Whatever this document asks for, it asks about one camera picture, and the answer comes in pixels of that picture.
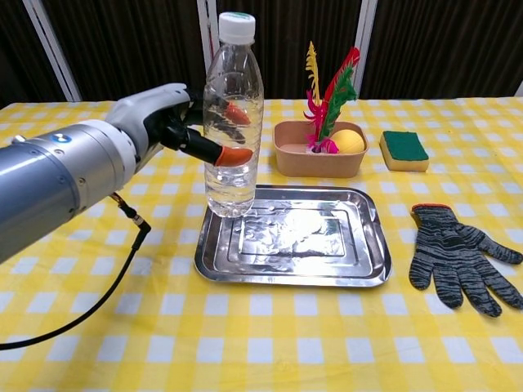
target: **white frame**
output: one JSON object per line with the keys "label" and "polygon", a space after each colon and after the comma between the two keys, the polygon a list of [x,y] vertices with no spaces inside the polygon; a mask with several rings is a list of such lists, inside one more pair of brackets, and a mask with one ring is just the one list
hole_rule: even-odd
{"label": "white frame", "polygon": [[49,23],[46,10],[43,7],[41,0],[22,0],[25,10],[29,14],[29,18],[33,23],[40,43],[46,52],[47,58],[51,63],[56,79],[64,92],[65,99],[69,102],[82,100],[73,74],[64,57],[61,46],[56,39],[54,30]]}
{"label": "white frame", "polygon": [[378,0],[362,0],[360,8],[360,18],[358,19],[358,29],[356,30],[355,47],[360,49],[360,62],[354,70],[354,89],[360,96],[361,84],[369,53],[370,38],[373,33],[374,16]]}
{"label": "white frame", "polygon": [[218,20],[216,0],[196,0],[198,6],[199,32],[202,38],[205,72],[211,66],[214,54],[220,43],[218,41]]}
{"label": "white frame", "polygon": [[520,84],[519,88],[517,89],[516,94],[514,94],[514,96],[523,96],[523,80],[521,81],[521,84]]}

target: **knit glove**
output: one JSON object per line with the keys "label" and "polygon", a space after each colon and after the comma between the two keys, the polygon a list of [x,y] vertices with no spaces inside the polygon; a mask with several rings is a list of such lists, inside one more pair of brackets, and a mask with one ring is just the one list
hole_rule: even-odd
{"label": "knit glove", "polygon": [[509,264],[520,264],[521,253],[490,239],[481,230],[462,225],[450,207],[418,204],[412,208],[419,219],[416,251],[409,279],[419,290],[434,284],[440,300],[449,308],[463,303],[462,290],[476,309],[492,317],[501,307],[487,287],[510,306],[523,309],[523,297],[483,256],[482,252]]}

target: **black curtain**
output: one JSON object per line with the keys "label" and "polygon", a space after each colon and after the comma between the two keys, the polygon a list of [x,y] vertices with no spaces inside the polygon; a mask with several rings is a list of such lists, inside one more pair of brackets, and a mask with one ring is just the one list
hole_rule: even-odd
{"label": "black curtain", "polygon": [[523,1],[379,0],[360,98],[513,96]]}
{"label": "black curtain", "polygon": [[354,45],[361,0],[217,0],[218,14],[242,11],[256,18],[253,52],[266,98],[305,99],[309,41],[314,43],[320,94]]}
{"label": "black curtain", "polygon": [[65,100],[22,1],[0,1],[0,109]]}
{"label": "black curtain", "polygon": [[43,0],[83,100],[168,83],[203,89],[195,1]]}

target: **metal tray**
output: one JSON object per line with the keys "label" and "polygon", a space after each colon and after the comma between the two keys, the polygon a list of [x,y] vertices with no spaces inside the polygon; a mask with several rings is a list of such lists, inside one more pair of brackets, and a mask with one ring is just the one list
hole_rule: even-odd
{"label": "metal tray", "polygon": [[348,188],[258,185],[245,216],[208,208],[194,259],[221,282],[373,287],[391,273],[373,200]]}

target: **green feather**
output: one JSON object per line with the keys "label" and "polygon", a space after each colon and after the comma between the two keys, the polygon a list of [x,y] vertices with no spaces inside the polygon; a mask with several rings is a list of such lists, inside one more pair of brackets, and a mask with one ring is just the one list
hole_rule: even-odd
{"label": "green feather", "polygon": [[329,137],[334,129],[334,123],[342,111],[342,106],[348,100],[355,100],[357,96],[356,91],[351,84],[353,70],[354,69],[351,66],[347,66],[340,73],[336,81],[333,96],[331,96],[329,108],[327,109],[327,114],[325,114],[324,123],[321,126],[318,141],[322,141],[325,137]]}

